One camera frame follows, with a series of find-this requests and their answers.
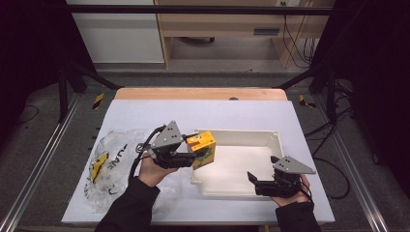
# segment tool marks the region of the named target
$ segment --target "black sleeve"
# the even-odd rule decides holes
[[[311,202],[292,203],[276,209],[281,232],[321,231],[313,214]]]
[[[95,231],[148,231],[152,208],[160,190],[133,177],[123,195],[116,199]]]

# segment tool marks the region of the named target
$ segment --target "white table surface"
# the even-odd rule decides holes
[[[283,153],[316,170],[291,101],[136,101],[114,100],[102,123],[100,139],[112,130],[153,129],[175,120],[181,133],[194,129],[278,131]],[[83,191],[90,159],[78,182],[62,222],[97,224]],[[268,197],[205,197],[190,183],[190,169],[182,168],[181,194],[166,213],[153,214],[153,224],[273,224],[276,204]],[[335,221],[319,175],[307,175],[319,223]]]

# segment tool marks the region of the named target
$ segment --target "white cabinet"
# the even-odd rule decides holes
[[[70,5],[153,5],[152,0],[67,0]],[[73,14],[94,63],[163,63],[155,14]]]

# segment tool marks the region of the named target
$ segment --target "yellow tag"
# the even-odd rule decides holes
[[[103,164],[105,163],[105,161],[107,159],[108,159],[108,154],[103,154],[93,164],[93,172],[91,174],[91,177],[93,179],[93,183],[96,183],[96,179],[97,179],[97,177],[99,177],[100,170],[102,169],[102,166],[103,166]]]

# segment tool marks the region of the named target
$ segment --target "storage box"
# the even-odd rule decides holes
[[[248,171],[258,180],[272,181],[271,156],[283,158],[277,131],[210,131],[217,141],[214,162],[191,172],[190,181],[205,196],[256,196]]]

